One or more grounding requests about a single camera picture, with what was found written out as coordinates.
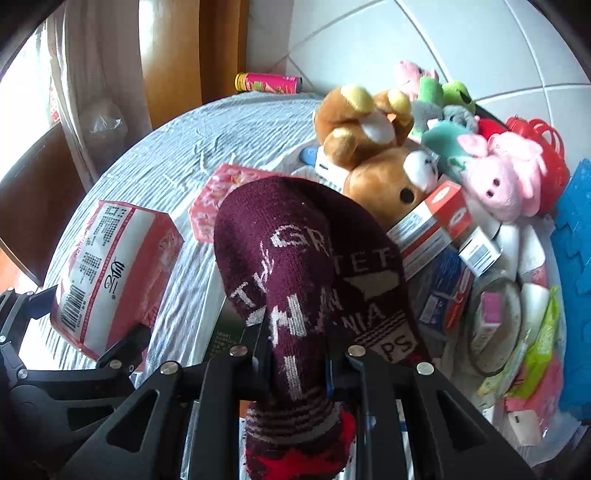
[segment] plush bear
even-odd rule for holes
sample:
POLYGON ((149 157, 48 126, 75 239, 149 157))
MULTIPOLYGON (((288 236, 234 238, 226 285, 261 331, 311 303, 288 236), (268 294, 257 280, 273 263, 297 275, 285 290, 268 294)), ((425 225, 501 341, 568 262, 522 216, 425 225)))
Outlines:
POLYGON ((349 171, 383 150, 402 145, 414 124, 410 101, 400 90, 372 97, 357 85, 329 92, 313 121, 326 157, 349 171), (395 115, 392 122, 386 116, 389 113, 395 115))
POLYGON ((359 86, 338 87, 313 118, 322 145, 319 155, 349 172, 343 194, 365 207, 385 230, 436 187, 432 157, 416 144, 402 146, 414 121, 410 101, 399 90, 372 97, 359 86))

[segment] blue object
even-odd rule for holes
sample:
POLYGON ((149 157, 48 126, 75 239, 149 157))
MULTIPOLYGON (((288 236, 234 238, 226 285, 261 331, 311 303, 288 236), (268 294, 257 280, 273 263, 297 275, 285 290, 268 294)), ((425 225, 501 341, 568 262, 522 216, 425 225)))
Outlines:
POLYGON ((551 241, 560 271, 566 354, 560 409, 591 419, 591 161, 584 159, 556 204, 551 241))
MULTIPOLYGON (((468 283, 469 271, 451 247, 443 250, 425 267, 425 277, 428 276, 428 269, 431 269, 429 297, 417 317, 422 325, 444 339, 455 328, 462 314, 462 302, 471 286, 468 283)), ((425 277, 420 276, 415 281, 424 282, 425 277)))
POLYGON ((316 165, 316 157, 318 156, 318 147, 306 147, 300 152, 300 160, 306 165, 316 165))

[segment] wrinkled sheet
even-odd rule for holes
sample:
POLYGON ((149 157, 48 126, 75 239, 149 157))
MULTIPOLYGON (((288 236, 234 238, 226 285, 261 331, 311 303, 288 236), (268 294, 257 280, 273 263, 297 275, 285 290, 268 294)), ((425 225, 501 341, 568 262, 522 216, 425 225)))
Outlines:
MULTIPOLYGON (((140 382, 166 360, 193 365, 203 356, 203 351, 196 349, 196 332, 214 256, 213 245, 193 237, 186 215, 190 202, 221 163, 266 169, 282 153, 313 141, 311 114, 319 102, 311 94, 253 92, 185 113, 127 151, 76 209, 51 260, 45 288, 58 282, 68 251, 96 200, 121 200, 167 212, 185 240, 156 319, 140 382)), ((295 170, 301 165, 284 168, 295 170)), ((32 327, 38 329, 53 362, 30 368, 94 367, 51 328, 48 317, 32 322, 32 327)))

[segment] white tile wall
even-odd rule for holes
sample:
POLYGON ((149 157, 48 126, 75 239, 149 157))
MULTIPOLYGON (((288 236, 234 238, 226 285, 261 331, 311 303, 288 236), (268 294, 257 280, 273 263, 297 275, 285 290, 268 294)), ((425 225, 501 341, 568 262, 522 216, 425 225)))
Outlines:
POLYGON ((419 65, 435 60, 417 30, 390 0, 371 4, 319 32, 291 53, 320 93, 344 83, 379 92, 395 85, 392 67, 412 51, 419 65))
POLYGON ((251 0, 247 52, 249 71, 302 76, 321 94, 391 88, 394 63, 409 59, 463 81, 502 120, 552 123, 571 169, 591 155, 589 79, 527 0, 251 0))
POLYGON ((591 86, 548 87, 553 127, 564 141, 571 173, 584 158, 591 158, 591 86))
POLYGON ((581 65, 552 24, 525 0, 506 0, 530 44, 544 86, 587 83, 581 65))
POLYGON ((472 98, 541 86, 527 42, 504 0, 399 3, 444 71, 465 83, 472 98))

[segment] green package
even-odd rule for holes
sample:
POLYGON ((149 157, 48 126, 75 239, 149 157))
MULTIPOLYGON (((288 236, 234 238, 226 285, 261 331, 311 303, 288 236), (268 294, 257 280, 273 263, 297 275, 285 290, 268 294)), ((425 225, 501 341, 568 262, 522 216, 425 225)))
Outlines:
POLYGON ((528 399, 535 391, 540 380, 548 368, 554 350, 554 340, 560 308, 557 299, 558 287, 550 289, 550 300, 544 313, 544 319, 534 344, 527 350, 513 387, 509 390, 509 397, 528 399))

